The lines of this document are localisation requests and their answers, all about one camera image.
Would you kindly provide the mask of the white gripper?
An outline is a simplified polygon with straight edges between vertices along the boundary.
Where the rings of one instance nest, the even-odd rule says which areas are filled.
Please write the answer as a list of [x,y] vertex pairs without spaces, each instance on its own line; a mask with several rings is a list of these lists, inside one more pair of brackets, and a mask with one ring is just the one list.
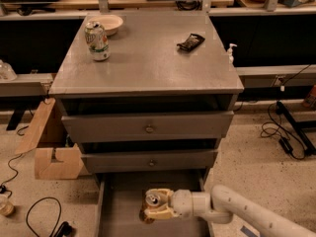
[[151,200],[171,197],[170,206],[166,202],[157,206],[145,205],[144,213],[148,218],[166,220],[193,216],[193,197],[189,190],[150,189],[145,194]]

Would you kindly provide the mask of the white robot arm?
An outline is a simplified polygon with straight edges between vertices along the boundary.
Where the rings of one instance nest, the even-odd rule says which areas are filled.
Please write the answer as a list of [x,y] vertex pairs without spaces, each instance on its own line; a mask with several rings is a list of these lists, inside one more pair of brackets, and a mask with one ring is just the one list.
[[144,203],[144,213],[151,219],[200,217],[206,222],[228,224],[237,215],[265,237],[316,237],[311,230],[223,185],[214,186],[210,193],[150,189],[145,193]]

